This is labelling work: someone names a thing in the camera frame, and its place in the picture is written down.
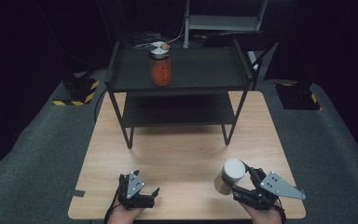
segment shelf leg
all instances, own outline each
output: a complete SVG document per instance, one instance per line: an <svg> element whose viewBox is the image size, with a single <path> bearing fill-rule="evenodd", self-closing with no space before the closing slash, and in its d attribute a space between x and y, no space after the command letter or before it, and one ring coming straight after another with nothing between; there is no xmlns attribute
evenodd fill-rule
<svg viewBox="0 0 358 224"><path fill-rule="evenodd" d="M235 126L237 125L238 118L240 117L243 103L245 102L246 95L248 94L247 90L249 90L249 84L246 84L245 89L246 89L246 91L244 91L242 93L242 97L240 99L240 103L238 104L237 112L235 113L235 117L234 117L234 120L232 121L231 129L229 130L228 136L227 136L227 132L226 132L226 127L224 124L222 124L222 131L223 131L223 136L225 137L226 146L229 145L229 142L231 141L232 134L234 134Z"/></svg>
<svg viewBox="0 0 358 224"><path fill-rule="evenodd" d="M129 136L127 134L127 130L124 127L124 121L123 121L123 118L121 117L120 109L118 108L115 94L114 93L111 94L109 92L109 96L110 96L110 100L112 101L113 108L115 109L116 116L117 116L117 119L118 119L118 123L120 124L120 127L121 127L121 131L123 132L124 140L127 143L127 148L131 149L132 148L132 139L133 139L134 127L131 127L130 138L129 138Z"/></svg>

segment jar lid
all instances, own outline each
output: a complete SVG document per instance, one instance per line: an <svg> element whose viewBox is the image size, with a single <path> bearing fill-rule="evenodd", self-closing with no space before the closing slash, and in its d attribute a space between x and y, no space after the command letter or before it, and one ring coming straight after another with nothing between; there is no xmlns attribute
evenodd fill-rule
<svg viewBox="0 0 358 224"><path fill-rule="evenodd" d="M162 60L170 56L168 50L170 46L162 41L154 42L149 47L149 57L156 60Z"/></svg>

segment wooden table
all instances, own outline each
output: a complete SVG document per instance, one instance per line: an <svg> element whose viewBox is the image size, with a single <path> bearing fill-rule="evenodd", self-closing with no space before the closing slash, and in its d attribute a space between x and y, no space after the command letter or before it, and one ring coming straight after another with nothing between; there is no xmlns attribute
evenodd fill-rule
<svg viewBox="0 0 358 224"><path fill-rule="evenodd" d="M116 96L121 107L125 96ZM240 92L230 93L234 108L240 97ZM136 134L133 148L128 149L106 94L76 185L76 190L85 194L72 198L70 218L102 219L120 174L135 170L140 170L145 182L141 194L151 194L160 187L155 207L146 209L138 219L250 218L232 195L221 195L214 189L213 180L229 158L261 167L266 174L275 171L296 185L265 99L258 91L249 91L229 146L222 141L219 126L139 128ZM239 185L255 188L248 174ZM305 216L302 201L281 200L288 218Z"/></svg>

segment white cup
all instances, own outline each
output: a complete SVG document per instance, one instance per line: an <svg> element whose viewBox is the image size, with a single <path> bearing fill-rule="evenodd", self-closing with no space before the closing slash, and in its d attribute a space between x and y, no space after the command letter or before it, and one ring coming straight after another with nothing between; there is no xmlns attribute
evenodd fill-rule
<svg viewBox="0 0 358 224"><path fill-rule="evenodd" d="M226 174L231 178L234 184L237 184L245 175L246 168L242 161L230 158L226 160L222 170L214 179L214 188L221 194L228 195L231 193L231 188L223 181L222 174Z"/></svg>

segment glass jar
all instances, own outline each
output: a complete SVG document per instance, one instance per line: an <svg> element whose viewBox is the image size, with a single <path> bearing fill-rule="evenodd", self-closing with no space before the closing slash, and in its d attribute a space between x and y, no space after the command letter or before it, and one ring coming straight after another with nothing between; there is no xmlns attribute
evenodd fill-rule
<svg viewBox="0 0 358 224"><path fill-rule="evenodd" d="M154 42L149 47L150 75L156 86L166 86L171 82L170 46L165 42Z"/></svg>

